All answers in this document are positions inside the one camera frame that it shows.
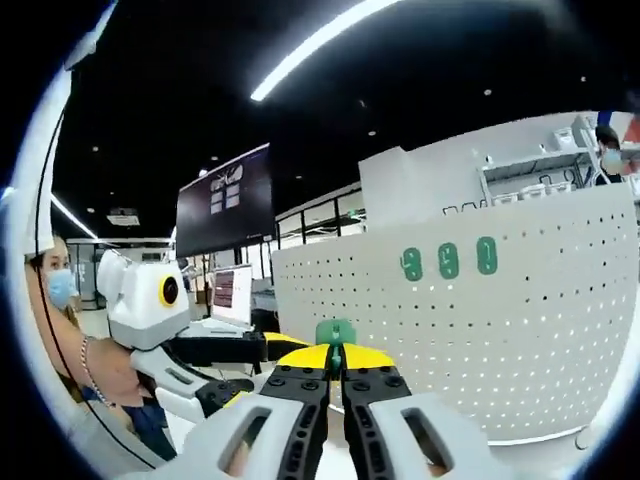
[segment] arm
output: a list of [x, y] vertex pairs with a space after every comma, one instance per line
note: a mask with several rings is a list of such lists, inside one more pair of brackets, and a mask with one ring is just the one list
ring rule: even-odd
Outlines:
[[[80, 360], [80, 350], [84, 335], [50, 303], [46, 291], [44, 295], [42, 294], [40, 281], [42, 281], [42, 287], [46, 288], [46, 279], [43, 277], [40, 280], [38, 278], [38, 273], [30, 265], [25, 266], [25, 274], [27, 277], [27, 288], [29, 290], [29, 298], [31, 300], [33, 315], [35, 316], [38, 331], [40, 332], [44, 347], [49, 355], [49, 359], [51, 360], [53, 367], [60, 375], [69, 377], [69, 372], [65, 368], [62, 357], [60, 356], [61, 351], [67, 366], [69, 367], [71, 377], [82, 385], [91, 385], [91, 381], [87, 377]], [[49, 312], [51, 327], [47, 320], [45, 307]], [[58, 348], [56, 347], [51, 331], [52, 329], [55, 333], [58, 345], [60, 346], [60, 351], [58, 351]]]

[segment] face mask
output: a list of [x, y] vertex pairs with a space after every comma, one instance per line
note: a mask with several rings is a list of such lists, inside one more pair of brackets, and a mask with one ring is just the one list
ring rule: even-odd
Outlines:
[[602, 153], [602, 168], [609, 175], [619, 175], [622, 173], [624, 162], [619, 150], [607, 148]]
[[52, 270], [47, 274], [49, 284], [49, 299], [58, 309], [64, 310], [71, 296], [75, 294], [76, 287], [73, 274], [68, 268], [62, 270]]

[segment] ceiling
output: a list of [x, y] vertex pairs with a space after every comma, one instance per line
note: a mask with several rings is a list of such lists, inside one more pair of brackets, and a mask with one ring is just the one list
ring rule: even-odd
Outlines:
[[[54, 193], [101, 237], [167, 237], [181, 186], [265, 142], [278, 214], [357, 181], [358, 161], [396, 145], [633, 108], [631, 19], [547, 0], [399, 2], [250, 100], [281, 59], [356, 3], [120, 2], [73, 72]], [[135, 208], [141, 225], [111, 225], [112, 208]], [[82, 236], [59, 215], [54, 225]]]

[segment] white partition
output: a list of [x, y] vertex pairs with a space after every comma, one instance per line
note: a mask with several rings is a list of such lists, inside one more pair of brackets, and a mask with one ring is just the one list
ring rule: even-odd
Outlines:
[[[492, 275], [478, 270], [486, 236]], [[452, 280], [438, 266], [447, 242]], [[422, 254], [419, 281], [401, 266], [409, 247]], [[414, 392], [438, 392], [495, 443], [591, 421], [627, 340], [637, 258], [629, 188], [610, 185], [281, 250], [273, 266], [283, 333], [313, 341], [317, 322], [349, 319]]]

